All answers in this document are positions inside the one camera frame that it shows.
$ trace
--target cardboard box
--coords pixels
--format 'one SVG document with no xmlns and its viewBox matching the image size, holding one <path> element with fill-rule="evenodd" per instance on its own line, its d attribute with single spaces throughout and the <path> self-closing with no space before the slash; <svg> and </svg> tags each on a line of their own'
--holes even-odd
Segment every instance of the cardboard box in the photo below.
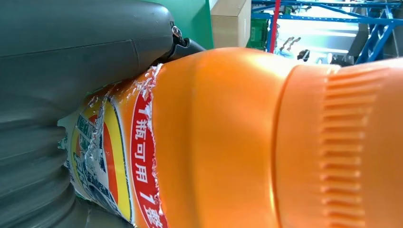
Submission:
<svg viewBox="0 0 403 228">
<path fill-rule="evenodd" d="M 218 0 L 211 10 L 214 46 L 245 47 L 250 37 L 251 0 Z"/>
</svg>

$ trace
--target bottle label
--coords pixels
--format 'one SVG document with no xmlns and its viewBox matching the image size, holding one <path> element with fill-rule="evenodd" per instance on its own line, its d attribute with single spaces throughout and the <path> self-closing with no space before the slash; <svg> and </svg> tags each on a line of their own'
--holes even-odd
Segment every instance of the bottle label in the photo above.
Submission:
<svg viewBox="0 0 403 228">
<path fill-rule="evenodd" d="M 133 225 L 167 228 L 156 174 L 152 88 L 161 65 L 92 94 L 59 121 L 65 166 L 81 197 Z"/>
</svg>

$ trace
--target red pole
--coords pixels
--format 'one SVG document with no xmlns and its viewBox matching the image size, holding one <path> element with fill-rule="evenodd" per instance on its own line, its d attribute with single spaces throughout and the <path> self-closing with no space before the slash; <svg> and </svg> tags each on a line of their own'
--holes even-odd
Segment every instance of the red pole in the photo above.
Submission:
<svg viewBox="0 0 403 228">
<path fill-rule="evenodd" d="M 276 4 L 274 6 L 274 16 L 272 23 L 272 31 L 271 31 L 271 38 L 270 38 L 270 53 L 274 52 L 274 44 L 276 43 L 276 33 L 277 33 L 277 19 L 278 14 L 280 13 L 280 2 L 281 0 L 276 0 Z"/>
</svg>

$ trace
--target red label band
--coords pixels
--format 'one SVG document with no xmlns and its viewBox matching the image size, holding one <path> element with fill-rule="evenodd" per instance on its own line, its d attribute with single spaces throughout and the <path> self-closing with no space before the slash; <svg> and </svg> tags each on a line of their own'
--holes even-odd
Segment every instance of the red label band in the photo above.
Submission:
<svg viewBox="0 0 403 228">
<path fill-rule="evenodd" d="M 134 189 L 138 205 L 149 228 L 167 228 L 165 215 L 160 209 L 158 187 L 155 183 L 155 145 L 151 132 L 150 115 L 152 96 L 148 90 L 146 98 L 143 97 L 143 88 L 137 97 L 134 106 L 131 166 L 134 179 Z"/>
</svg>

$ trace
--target green wall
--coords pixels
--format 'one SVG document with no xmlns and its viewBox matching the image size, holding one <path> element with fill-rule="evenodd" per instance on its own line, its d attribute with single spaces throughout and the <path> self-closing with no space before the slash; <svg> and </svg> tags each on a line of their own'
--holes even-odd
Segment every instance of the green wall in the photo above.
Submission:
<svg viewBox="0 0 403 228">
<path fill-rule="evenodd" d="M 175 18 L 185 38 L 191 38 L 206 49 L 212 49 L 213 38 L 209 0 L 148 0 L 164 5 Z"/>
</svg>

